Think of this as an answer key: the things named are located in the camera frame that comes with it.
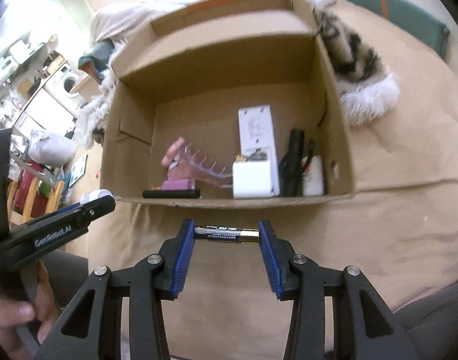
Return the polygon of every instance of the pink toy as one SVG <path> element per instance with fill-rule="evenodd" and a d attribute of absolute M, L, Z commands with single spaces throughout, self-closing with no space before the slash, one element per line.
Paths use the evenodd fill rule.
<path fill-rule="evenodd" d="M 220 173 L 214 171 L 217 162 L 214 162 L 210 168 L 205 168 L 204 162 L 208 157 L 206 156 L 202 161 L 197 161 L 199 151 L 192 154 L 190 152 L 191 145 L 191 143 L 186 144 L 185 139 L 180 137 L 167 149 L 161 162 L 162 166 L 169 168 L 167 178 L 169 180 L 194 179 L 210 183 L 216 187 L 228 184 L 227 179 L 231 178 L 232 175 L 224 174 L 226 167 Z"/>
<path fill-rule="evenodd" d="M 193 190 L 195 188 L 195 180 L 193 178 L 182 178 L 181 180 L 166 180 L 161 185 L 162 191 Z"/>

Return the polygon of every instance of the red cloth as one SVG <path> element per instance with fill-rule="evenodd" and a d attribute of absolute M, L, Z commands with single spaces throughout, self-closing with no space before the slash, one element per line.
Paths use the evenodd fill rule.
<path fill-rule="evenodd" d="M 42 172 L 43 168 L 38 163 L 31 161 L 28 163 L 31 168 L 38 172 Z M 24 211 L 24 204 L 29 193 L 29 187 L 31 186 L 32 179 L 35 176 L 29 172 L 23 172 L 21 181 L 19 182 L 19 187 L 17 189 L 16 197 L 14 199 L 14 207 L 18 212 Z M 34 205 L 32 206 L 31 217 L 37 218 L 38 216 L 44 215 L 46 213 L 47 198 L 37 191 L 37 194 L 34 199 Z"/>

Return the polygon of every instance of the washing machine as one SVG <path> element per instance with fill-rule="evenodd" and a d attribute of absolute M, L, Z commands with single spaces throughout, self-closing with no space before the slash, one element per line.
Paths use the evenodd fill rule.
<path fill-rule="evenodd" d="M 63 64 L 45 83 L 44 89 L 67 109 L 72 115 L 77 116 L 77 109 L 85 102 L 79 93 L 70 93 L 79 75 L 72 70 L 69 64 Z"/>

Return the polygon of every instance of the white bag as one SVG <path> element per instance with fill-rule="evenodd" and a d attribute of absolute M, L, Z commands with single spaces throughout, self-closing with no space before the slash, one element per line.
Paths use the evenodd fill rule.
<path fill-rule="evenodd" d="M 62 135 L 47 130 L 32 130 L 29 156 L 37 163 L 50 167 L 62 167 L 72 158 L 77 144 Z"/>

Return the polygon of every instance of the white cabinet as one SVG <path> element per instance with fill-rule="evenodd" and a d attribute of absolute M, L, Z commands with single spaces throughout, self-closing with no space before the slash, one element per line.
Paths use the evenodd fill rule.
<path fill-rule="evenodd" d="M 31 138 L 32 130 L 40 130 L 42 127 L 34 119 L 32 119 L 26 112 L 22 112 L 17 118 L 14 128 L 18 130 L 27 139 Z"/>
<path fill-rule="evenodd" d="M 67 130 L 74 127 L 73 119 L 74 116 L 42 88 L 17 118 L 14 127 L 28 139 L 32 130 L 41 128 L 65 135 Z"/>
<path fill-rule="evenodd" d="M 74 116 L 43 88 L 34 96 L 25 111 L 43 128 L 59 135 L 65 135 L 74 126 Z"/>

